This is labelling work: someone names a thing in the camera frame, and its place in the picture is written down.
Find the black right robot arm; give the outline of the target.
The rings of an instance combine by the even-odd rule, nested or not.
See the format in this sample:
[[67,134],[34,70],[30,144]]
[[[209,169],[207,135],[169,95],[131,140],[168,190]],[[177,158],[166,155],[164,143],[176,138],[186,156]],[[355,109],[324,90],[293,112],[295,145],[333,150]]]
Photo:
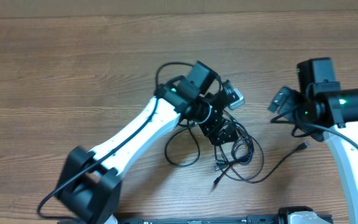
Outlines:
[[338,168],[349,221],[358,223],[358,88],[341,88],[330,58],[312,58],[296,67],[305,99],[295,121],[322,135]]

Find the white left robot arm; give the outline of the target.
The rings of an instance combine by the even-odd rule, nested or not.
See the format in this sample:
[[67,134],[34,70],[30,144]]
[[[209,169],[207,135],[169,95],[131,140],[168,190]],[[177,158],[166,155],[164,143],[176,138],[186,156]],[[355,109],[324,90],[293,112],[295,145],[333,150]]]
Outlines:
[[212,144],[223,142],[223,111],[244,104],[231,82],[205,64],[192,64],[188,75],[156,83],[142,112],[107,141],[68,154],[54,196],[76,216],[76,223],[116,223],[121,185],[129,168],[159,138],[184,119],[200,126]]

